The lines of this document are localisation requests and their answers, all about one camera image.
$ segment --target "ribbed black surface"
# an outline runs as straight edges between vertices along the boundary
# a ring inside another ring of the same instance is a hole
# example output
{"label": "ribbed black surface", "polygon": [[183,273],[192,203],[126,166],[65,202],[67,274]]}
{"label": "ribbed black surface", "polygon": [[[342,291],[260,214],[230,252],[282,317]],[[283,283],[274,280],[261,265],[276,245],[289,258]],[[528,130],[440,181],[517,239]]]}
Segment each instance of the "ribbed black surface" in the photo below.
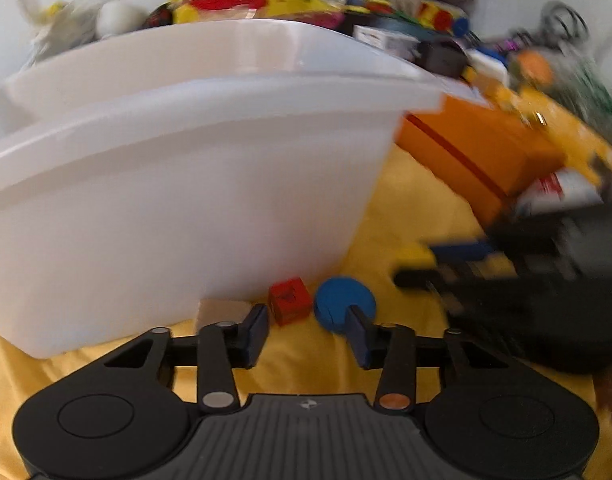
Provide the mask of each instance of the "ribbed black surface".
{"label": "ribbed black surface", "polygon": [[187,448],[145,479],[433,480],[469,476],[443,462],[414,423],[362,395],[265,396],[212,416]]}

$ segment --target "metal screw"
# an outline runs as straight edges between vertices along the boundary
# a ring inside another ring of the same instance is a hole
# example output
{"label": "metal screw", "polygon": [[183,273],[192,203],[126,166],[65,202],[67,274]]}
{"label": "metal screw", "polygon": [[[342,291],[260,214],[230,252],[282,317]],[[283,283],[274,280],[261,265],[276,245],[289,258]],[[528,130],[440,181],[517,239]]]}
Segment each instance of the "metal screw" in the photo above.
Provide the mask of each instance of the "metal screw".
{"label": "metal screw", "polygon": [[548,126],[548,122],[543,114],[535,112],[535,120],[540,126]]}
{"label": "metal screw", "polygon": [[227,408],[235,402],[235,398],[228,392],[210,392],[203,396],[201,402],[209,408]]}

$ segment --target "yellow package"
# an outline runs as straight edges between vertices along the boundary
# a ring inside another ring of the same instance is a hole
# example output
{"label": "yellow package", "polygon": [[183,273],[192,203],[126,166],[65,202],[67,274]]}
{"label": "yellow package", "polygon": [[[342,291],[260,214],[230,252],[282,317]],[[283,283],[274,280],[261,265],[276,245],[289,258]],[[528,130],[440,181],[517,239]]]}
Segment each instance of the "yellow package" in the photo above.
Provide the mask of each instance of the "yellow package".
{"label": "yellow package", "polygon": [[335,28],[342,12],[323,0],[171,0],[175,23],[277,18]]}

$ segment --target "red wooden block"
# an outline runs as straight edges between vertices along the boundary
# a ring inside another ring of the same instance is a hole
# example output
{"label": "red wooden block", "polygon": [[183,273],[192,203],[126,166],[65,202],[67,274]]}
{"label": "red wooden block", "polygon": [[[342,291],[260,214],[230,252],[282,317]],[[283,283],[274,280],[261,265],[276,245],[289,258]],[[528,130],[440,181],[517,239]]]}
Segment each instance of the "red wooden block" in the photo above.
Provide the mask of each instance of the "red wooden block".
{"label": "red wooden block", "polygon": [[279,326],[304,319],[312,310],[312,298],[301,278],[275,283],[268,291],[268,306]]}

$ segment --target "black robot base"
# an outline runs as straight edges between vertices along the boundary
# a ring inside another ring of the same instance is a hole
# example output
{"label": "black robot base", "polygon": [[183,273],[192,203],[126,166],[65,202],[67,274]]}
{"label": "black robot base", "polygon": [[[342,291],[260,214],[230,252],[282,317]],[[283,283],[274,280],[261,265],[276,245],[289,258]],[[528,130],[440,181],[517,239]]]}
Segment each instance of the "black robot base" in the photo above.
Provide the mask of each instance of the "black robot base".
{"label": "black robot base", "polygon": [[[198,336],[154,328],[31,397],[12,434],[37,480],[375,480],[579,478],[598,439],[592,409],[528,366],[455,329],[426,338],[375,326],[352,306],[359,365],[382,368],[363,394],[254,394],[240,405],[232,368],[251,368],[268,333],[257,305],[242,324]],[[197,366],[197,402],[172,391]],[[415,402],[417,367],[442,390]]]}

